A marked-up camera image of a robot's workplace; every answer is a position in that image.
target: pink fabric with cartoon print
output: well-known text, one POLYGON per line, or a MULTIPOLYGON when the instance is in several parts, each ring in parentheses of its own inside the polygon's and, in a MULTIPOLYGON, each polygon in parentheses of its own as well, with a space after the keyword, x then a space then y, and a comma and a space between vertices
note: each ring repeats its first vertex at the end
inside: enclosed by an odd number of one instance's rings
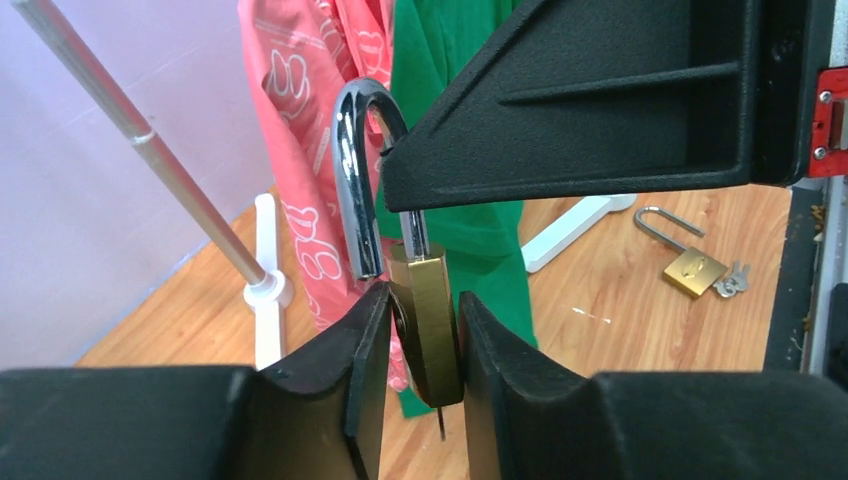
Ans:
MULTIPOLYGON (((357 77, 389 87, 393 5, 392 0, 239 1, 250 92, 320 331, 367 288, 351 275, 338 214, 330 148, 333 106, 342 86, 357 77)), ((368 174, 376 192, 382 138, 371 132, 369 140, 368 174)), ((394 328, 389 385, 407 386, 394 328)))

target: gray wall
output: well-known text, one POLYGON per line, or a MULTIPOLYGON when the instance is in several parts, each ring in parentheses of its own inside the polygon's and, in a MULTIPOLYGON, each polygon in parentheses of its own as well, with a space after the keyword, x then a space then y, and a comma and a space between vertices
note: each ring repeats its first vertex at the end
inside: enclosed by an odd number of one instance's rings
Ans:
MULTIPOLYGON (((55 0, 227 219, 272 184, 237 0, 55 0)), ((63 365, 207 242, 0 2, 0 369, 63 365)))

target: wooden floor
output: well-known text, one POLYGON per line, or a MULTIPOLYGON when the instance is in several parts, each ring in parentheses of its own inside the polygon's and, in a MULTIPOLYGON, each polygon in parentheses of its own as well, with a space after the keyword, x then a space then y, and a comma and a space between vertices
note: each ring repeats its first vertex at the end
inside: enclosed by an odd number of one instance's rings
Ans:
MULTIPOLYGON (((528 202, 526 241, 576 199, 528 202)), ((747 186, 640 195, 530 276, 540 348, 583 374, 598 370, 759 370, 777 285, 790 191, 747 186), (732 299, 708 291, 693 301, 660 278, 676 254, 633 226, 632 214, 658 205, 706 230, 698 239, 660 218, 655 225, 725 264, 752 264, 751 289, 732 299)), ((252 245, 254 212, 234 223, 252 245)), ((299 278, 284 234, 284 270, 299 278)), ((80 362, 81 366, 252 363, 253 316, 243 280, 209 246, 80 362)), ((288 349, 315 334, 305 296, 287 310, 288 349)), ((462 406, 446 409, 448 439, 434 416, 404 419, 396 395, 386 404, 381 478, 468 478, 462 406)))

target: green fabric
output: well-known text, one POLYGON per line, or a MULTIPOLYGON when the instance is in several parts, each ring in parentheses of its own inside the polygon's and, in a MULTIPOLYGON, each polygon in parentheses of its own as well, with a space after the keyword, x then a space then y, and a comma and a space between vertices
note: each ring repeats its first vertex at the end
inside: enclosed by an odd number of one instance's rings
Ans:
MULTIPOLYGON (((397 0, 392 95, 410 128, 520 0, 397 0)), ((473 291, 497 318, 525 341, 533 335, 530 292, 521 257, 518 222, 522 202, 428 210, 430 240, 447 251, 454 306, 473 291)), ((380 232, 401 238, 400 223, 377 193, 380 232)), ((407 417, 430 411, 407 389, 400 394, 407 417)))

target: padlock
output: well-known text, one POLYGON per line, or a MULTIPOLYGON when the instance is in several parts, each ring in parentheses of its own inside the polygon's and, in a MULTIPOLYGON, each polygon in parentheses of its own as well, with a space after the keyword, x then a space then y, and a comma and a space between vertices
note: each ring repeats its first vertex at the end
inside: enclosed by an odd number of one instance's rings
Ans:
MULTIPOLYGON (((407 133, 397 104, 380 83, 357 79, 344 86, 336 100, 333 159, 345 241, 359 279, 383 273, 366 173, 364 134, 369 109, 378 117, 387 150, 407 133)), ((392 291, 402 310, 398 336, 415 392, 430 407, 441 408, 461 402, 464 394, 445 252, 430 245, 423 212, 402 212, 400 221, 403 244, 390 252, 392 291)))
POLYGON ((683 244, 665 236, 658 230, 649 226, 642 219, 642 215, 645 212, 659 214, 699 237, 704 236, 704 231, 660 207, 643 207, 633 215, 633 220, 640 230, 676 251, 681 252, 681 255, 671 262, 671 265, 663 270, 663 279, 667 282, 674 285, 690 297, 698 298, 727 272, 727 266, 723 265, 718 260, 697 248, 687 248, 683 244))

